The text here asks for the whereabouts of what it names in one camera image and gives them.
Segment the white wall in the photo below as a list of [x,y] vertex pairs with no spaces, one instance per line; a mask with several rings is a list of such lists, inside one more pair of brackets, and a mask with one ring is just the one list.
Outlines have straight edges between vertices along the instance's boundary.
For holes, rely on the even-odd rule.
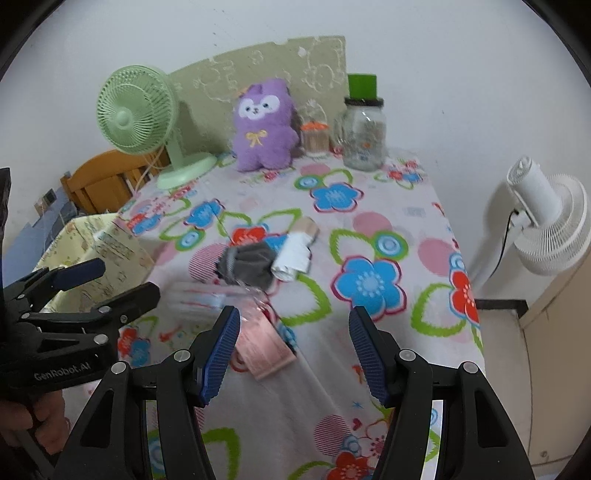
[[[527,153],[591,190],[591,89],[520,0],[66,0],[0,83],[0,161],[12,168],[7,241],[66,170],[107,150],[95,99],[116,68],[173,71],[249,44],[344,34],[350,72],[378,74],[390,144],[426,164],[470,265],[500,235],[497,192]],[[487,296],[533,300],[546,279],[504,262]]]

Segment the chair backrest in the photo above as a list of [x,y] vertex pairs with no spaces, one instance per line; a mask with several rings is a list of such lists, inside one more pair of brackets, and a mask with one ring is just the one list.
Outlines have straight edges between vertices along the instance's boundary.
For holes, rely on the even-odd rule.
[[140,181],[156,155],[127,155],[110,150],[85,162],[71,177],[62,177],[61,185],[70,200],[86,213],[116,212],[130,200],[136,186],[138,189],[143,187],[159,170],[170,164],[166,149],[163,149]]

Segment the stuffed animal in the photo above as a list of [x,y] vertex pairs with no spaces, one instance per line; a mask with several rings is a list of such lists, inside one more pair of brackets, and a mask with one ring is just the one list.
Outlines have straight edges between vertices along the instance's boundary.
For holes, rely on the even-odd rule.
[[291,149],[299,141],[291,127],[294,103],[283,79],[251,85],[234,111],[233,149],[239,171],[271,170],[291,164]]

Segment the glass jar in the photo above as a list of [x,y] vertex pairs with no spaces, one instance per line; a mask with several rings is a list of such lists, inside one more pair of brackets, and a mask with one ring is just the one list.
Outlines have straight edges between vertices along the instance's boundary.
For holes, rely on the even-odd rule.
[[330,150],[329,126],[308,122],[301,126],[301,144],[309,157],[325,157]]
[[335,119],[335,142],[349,168],[374,171],[386,159],[384,100],[345,98],[346,110]]

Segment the orange lid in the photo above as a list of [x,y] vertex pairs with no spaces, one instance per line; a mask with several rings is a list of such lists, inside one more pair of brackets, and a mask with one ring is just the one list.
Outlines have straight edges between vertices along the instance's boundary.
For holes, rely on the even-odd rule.
[[328,125],[323,124],[322,122],[311,121],[311,122],[308,122],[308,123],[302,125],[301,129],[304,131],[307,131],[307,130],[327,130],[328,127],[329,127]]

